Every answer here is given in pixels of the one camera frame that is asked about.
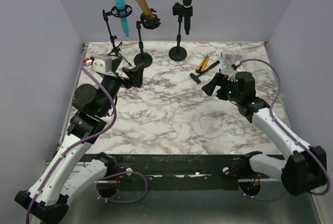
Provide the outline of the black round-base mic stand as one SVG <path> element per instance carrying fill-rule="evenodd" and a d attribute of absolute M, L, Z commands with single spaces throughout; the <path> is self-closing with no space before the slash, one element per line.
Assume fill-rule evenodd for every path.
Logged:
<path fill-rule="evenodd" d="M 172 7 L 172 13 L 174 16 L 178 16 L 178 33 L 176 37 L 176 46 L 169 50 L 169 57 L 173 61 L 183 61 L 187 57 L 187 51 L 180 46 L 181 44 L 181 25 L 184 22 L 184 7 L 180 3 L 175 3 Z"/>

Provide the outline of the black microphone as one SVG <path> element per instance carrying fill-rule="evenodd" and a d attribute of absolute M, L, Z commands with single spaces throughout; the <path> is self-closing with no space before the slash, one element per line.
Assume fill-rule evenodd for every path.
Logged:
<path fill-rule="evenodd" d="M 185 34 L 189 35 L 190 32 L 190 18 L 193 15 L 193 7 L 192 7 L 192 0 L 183 0 L 183 7 L 184 7 L 184 29 Z"/>

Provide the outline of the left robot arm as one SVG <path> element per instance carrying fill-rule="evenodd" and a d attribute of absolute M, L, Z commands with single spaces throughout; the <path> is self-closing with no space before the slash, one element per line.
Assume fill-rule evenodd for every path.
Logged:
<path fill-rule="evenodd" d="M 96 61 L 81 64 L 81 70 L 90 76 L 94 85 L 86 83 L 77 87 L 72 106 L 77 109 L 70 119 L 63 142 L 41 177 L 26 191 L 19 191 L 15 201 L 26 211 L 25 222 L 34 217 L 43 223 L 60 223 L 74 199 L 95 181 L 111 179 L 118 171 L 116 160 L 100 153 L 75 176 L 70 176 L 84 154 L 98 137 L 108 131 L 117 119 L 116 101 L 121 87 L 140 88 L 143 83 L 144 65 L 123 68 L 123 78 L 115 69 L 107 68 L 98 82 L 86 70 Z"/>

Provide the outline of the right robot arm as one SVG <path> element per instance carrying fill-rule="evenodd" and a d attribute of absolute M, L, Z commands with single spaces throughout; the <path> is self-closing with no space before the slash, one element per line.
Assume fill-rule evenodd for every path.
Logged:
<path fill-rule="evenodd" d="M 215 92 L 218 99 L 234 103 L 240 114 L 260 129 L 284 157 L 279 160 L 252 152 L 246 155 L 247 161 L 239 165 L 243 177 L 263 173 L 280 181 L 293 196 L 329 184 L 326 152 L 302 140 L 275 116 L 271 106 L 256 95 L 255 79 L 250 72 L 238 72 L 232 79 L 216 73 L 202 90 L 208 96 Z"/>

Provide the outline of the blue microphone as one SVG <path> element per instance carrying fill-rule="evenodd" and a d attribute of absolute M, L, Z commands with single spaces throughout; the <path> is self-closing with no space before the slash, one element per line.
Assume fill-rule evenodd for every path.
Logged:
<path fill-rule="evenodd" d="M 115 0 L 115 4 L 116 4 L 116 8 L 119 11 L 119 15 L 120 16 L 125 16 L 126 15 L 126 3 L 125 0 Z M 121 26 L 122 26 L 122 30 L 123 33 L 125 35 L 125 37 L 129 37 L 129 25 L 128 25 L 128 21 L 126 17 L 121 17 Z"/>

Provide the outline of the yellow utility knife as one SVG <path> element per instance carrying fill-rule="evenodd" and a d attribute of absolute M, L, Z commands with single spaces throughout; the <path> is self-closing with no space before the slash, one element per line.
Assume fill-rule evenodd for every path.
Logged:
<path fill-rule="evenodd" d="M 196 69 L 196 73 L 202 73 L 209 61 L 209 55 L 205 55 L 203 60 L 201 61 L 199 67 Z"/>

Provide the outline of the clear plastic screw box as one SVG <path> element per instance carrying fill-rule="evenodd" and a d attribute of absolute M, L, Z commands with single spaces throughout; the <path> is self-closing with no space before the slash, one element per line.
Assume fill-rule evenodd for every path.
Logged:
<path fill-rule="evenodd" d="M 221 57 L 219 59 L 220 61 L 219 71 L 220 69 L 223 68 L 223 66 L 233 66 L 234 63 L 243 60 L 243 58 L 244 56 L 240 52 L 222 51 Z"/>

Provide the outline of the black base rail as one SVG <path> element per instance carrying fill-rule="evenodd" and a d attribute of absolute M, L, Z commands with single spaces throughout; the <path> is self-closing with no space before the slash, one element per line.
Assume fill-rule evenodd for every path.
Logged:
<path fill-rule="evenodd" d="M 200 191 L 243 189 L 257 195 L 269 177 L 254 172 L 247 163 L 248 155 L 119 155 L 99 153 L 84 155 L 88 166 L 100 160 L 108 176 L 126 170 L 141 173 L 118 175 L 101 182 L 102 190 L 139 191 L 145 186 L 154 191 Z"/>

